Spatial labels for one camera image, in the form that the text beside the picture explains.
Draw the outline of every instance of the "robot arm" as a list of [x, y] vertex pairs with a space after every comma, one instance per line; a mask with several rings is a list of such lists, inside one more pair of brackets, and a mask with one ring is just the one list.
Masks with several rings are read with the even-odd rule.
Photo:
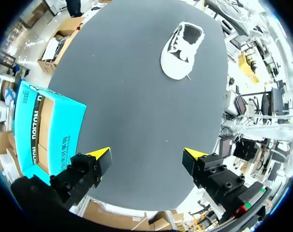
[[[243, 220], [247, 222], [253, 217], [261, 219], [264, 217], [261, 208], [271, 189], [258, 181], [247, 188], [244, 186], [245, 177], [228, 170], [223, 165], [224, 159], [215, 153], [208, 155], [185, 148], [182, 163], [193, 177], [194, 184], [198, 188], [204, 188], [216, 204], [224, 207], [225, 213], [220, 224], [237, 218], [240, 225]], [[254, 225], [257, 220], [252, 219], [252, 222]]]

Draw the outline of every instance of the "gray round table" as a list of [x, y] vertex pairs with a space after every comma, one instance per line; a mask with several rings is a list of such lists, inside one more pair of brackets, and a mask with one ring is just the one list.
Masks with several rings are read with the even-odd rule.
[[[188, 78], [167, 77], [161, 51], [182, 21], [204, 29]], [[137, 210], [176, 208], [193, 188], [183, 148], [211, 153], [227, 82], [220, 25], [178, 0], [115, 0], [70, 44], [49, 88], [87, 106], [77, 152], [111, 147], [90, 196]]]

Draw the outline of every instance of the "cyan box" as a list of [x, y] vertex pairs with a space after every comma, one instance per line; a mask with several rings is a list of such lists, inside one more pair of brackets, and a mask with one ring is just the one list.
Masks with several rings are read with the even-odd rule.
[[[45, 172], [38, 164], [39, 121], [41, 99], [54, 102], [47, 140], [47, 165]], [[50, 185], [49, 176], [57, 175], [70, 164], [76, 154], [78, 137], [86, 111], [82, 103], [22, 81], [15, 108], [15, 142], [21, 172], [28, 178], [38, 176]]]

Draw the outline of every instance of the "cardboard box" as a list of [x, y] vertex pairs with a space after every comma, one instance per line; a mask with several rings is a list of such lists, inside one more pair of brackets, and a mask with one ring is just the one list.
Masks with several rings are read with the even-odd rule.
[[26, 81], [15, 107], [16, 150], [22, 173], [50, 185], [76, 154], [86, 106]]
[[13, 148], [13, 151], [16, 153], [15, 136], [13, 135], [12, 132], [8, 133], [8, 140], [11, 147]]
[[99, 0], [100, 3], [110, 3], [112, 2], [113, 0]]
[[12, 89], [13, 86], [14, 86], [14, 83], [11, 83], [9, 81], [4, 81], [4, 83], [2, 84], [2, 90], [1, 90], [3, 97], [6, 96], [6, 94], [5, 94], [6, 89], [7, 88], [11, 88]]
[[[6, 153], [9, 153], [13, 160], [14, 160], [14, 163], [15, 163], [15, 166], [18, 170], [18, 173], [19, 173], [19, 176], [22, 177], [23, 174], [21, 172], [21, 169], [20, 169], [20, 166], [19, 166], [19, 163], [18, 163], [18, 159], [17, 159], [17, 155], [16, 153], [14, 152], [14, 149], [12, 148], [10, 142], [9, 142], [9, 134], [12, 133], [11, 131], [6, 131], [6, 132], [0, 132], [0, 156], [2, 154], [6, 154]], [[4, 170], [2, 164], [1, 164], [1, 161], [0, 161], [0, 171], [2, 172]]]
[[151, 231], [152, 227], [148, 223], [147, 215], [144, 217], [130, 217], [124, 215], [113, 214], [105, 211], [100, 204], [90, 201], [83, 214], [83, 218], [95, 223], [134, 231]]
[[66, 39], [63, 47], [59, 51], [59, 54], [52, 61], [50, 61], [50, 60], [41, 60], [43, 55], [44, 55], [45, 49], [46, 49], [46, 46], [44, 47], [43, 51], [41, 52], [41, 54], [39, 56], [38, 63], [39, 63], [40, 67], [42, 68], [42, 70], [45, 73], [49, 73], [49, 74], [54, 73], [56, 67], [59, 64], [59, 61], [61, 60], [62, 56], [64, 55], [64, 53], [65, 53], [66, 49], [68, 48], [69, 44], [72, 42], [73, 38], [79, 32], [77, 30], [77, 27], [82, 23], [82, 21], [84, 19], [85, 19], [85, 17], [68, 18], [53, 33], [51, 39], [54, 38], [54, 37], [56, 37], [56, 38], [58, 37], [58, 39], [60, 37], [67, 37], [67, 36], [70, 36], [70, 37], [68, 39]]
[[[172, 210], [171, 213], [174, 217], [174, 223], [176, 224], [176, 226], [183, 222], [183, 214], [178, 214], [176, 210]], [[169, 220], [164, 211], [158, 212], [152, 221], [153, 223], [151, 224], [151, 227], [153, 231], [172, 230], [172, 227], [169, 224]]]

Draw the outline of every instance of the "shoe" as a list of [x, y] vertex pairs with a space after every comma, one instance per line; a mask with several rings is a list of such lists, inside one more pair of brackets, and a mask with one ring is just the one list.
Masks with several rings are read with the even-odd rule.
[[181, 22], [161, 52], [161, 68], [164, 73], [175, 80], [188, 77], [204, 37], [201, 27]]
[[71, 18], [78, 18], [81, 17], [83, 15], [83, 13], [78, 13], [76, 15], [71, 16]]

